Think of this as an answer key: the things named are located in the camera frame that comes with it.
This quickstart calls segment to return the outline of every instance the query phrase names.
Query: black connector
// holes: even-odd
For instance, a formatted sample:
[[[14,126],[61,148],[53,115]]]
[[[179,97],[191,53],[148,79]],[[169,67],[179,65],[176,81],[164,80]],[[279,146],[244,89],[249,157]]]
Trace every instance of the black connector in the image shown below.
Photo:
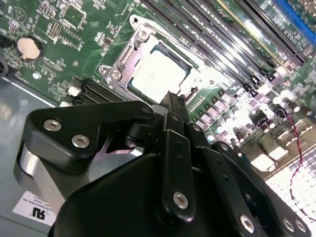
[[[5,36],[2,36],[0,35],[0,48],[10,48],[14,45],[14,41],[5,37]]]

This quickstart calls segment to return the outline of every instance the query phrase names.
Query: black plastic bracket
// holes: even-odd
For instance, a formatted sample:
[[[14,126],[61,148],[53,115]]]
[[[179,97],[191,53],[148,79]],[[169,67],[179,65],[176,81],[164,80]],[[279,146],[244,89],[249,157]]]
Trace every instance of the black plastic bracket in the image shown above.
[[[26,119],[22,143],[32,154],[61,170],[82,173],[117,131],[134,123],[147,123],[153,117],[154,111],[140,101],[36,110]],[[62,128],[46,130],[43,123],[48,119],[59,121]],[[87,148],[72,144],[72,138],[78,134],[89,138]]]

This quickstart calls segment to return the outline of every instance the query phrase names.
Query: black wire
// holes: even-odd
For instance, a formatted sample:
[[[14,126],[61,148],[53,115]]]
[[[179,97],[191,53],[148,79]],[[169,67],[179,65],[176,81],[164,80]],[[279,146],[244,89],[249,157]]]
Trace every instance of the black wire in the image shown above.
[[[2,54],[0,54],[0,63],[3,65],[3,72],[0,73],[0,78],[6,76],[9,72],[9,66],[6,63],[6,60]]]

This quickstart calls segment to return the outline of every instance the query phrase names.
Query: cable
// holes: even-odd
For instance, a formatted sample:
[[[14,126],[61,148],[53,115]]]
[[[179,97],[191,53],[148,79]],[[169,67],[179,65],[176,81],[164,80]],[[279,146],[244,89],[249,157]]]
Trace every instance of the cable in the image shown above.
[[[308,214],[306,214],[306,212],[304,211],[304,209],[300,208],[298,206],[298,201],[297,199],[295,198],[295,196],[293,195],[293,190],[292,190],[292,184],[293,184],[293,178],[296,174],[298,174],[298,172],[300,171],[300,168],[303,166],[303,162],[304,162],[304,158],[303,158],[303,155],[302,155],[302,149],[301,149],[301,142],[300,142],[300,139],[299,139],[299,134],[298,134],[298,131],[297,131],[297,127],[295,126],[295,122],[292,118],[291,115],[288,116],[288,119],[291,123],[291,125],[293,126],[293,130],[294,130],[294,136],[295,136],[295,139],[296,139],[296,145],[297,145],[297,149],[298,149],[298,153],[299,153],[299,157],[300,157],[300,163],[298,165],[298,167],[296,168],[296,170],[294,171],[292,177],[291,177],[291,180],[290,180],[290,194],[291,194],[291,199],[295,202],[295,205],[297,206],[297,208],[300,210],[300,212],[302,212],[307,218],[309,218],[311,221],[315,221],[316,222],[316,219],[308,216]]]
[[[0,54],[0,63],[3,65],[3,72],[0,73],[0,78],[6,76],[9,72],[9,66],[6,63],[6,60],[2,54]]]

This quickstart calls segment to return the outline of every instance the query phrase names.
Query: red wire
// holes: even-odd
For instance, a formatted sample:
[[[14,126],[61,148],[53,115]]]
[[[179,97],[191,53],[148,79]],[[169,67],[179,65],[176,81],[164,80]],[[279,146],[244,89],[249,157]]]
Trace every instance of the red wire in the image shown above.
[[[298,149],[298,153],[299,153],[299,157],[300,157],[300,163],[298,165],[298,167],[296,168],[296,170],[294,171],[292,177],[291,177],[291,180],[290,180],[290,194],[291,194],[291,199],[295,202],[295,205],[298,207],[298,209],[305,215],[307,216],[311,221],[316,221],[316,219],[313,219],[311,217],[309,217],[306,212],[300,208],[298,206],[298,201],[297,199],[295,198],[295,196],[293,195],[293,190],[292,190],[292,184],[293,184],[293,178],[294,176],[300,171],[300,168],[303,166],[303,155],[302,155],[302,149],[301,149],[301,143],[300,143],[300,139],[299,139],[299,134],[298,134],[298,131],[297,131],[297,127],[295,126],[295,122],[293,121],[293,118],[291,117],[291,115],[288,116],[288,119],[290,121],[290,123],[292,124],[293,126],[293,129],[294,129],[294,136],[295,136],[295,139],[296,139],[296,145],[297,145],[297,149]]]

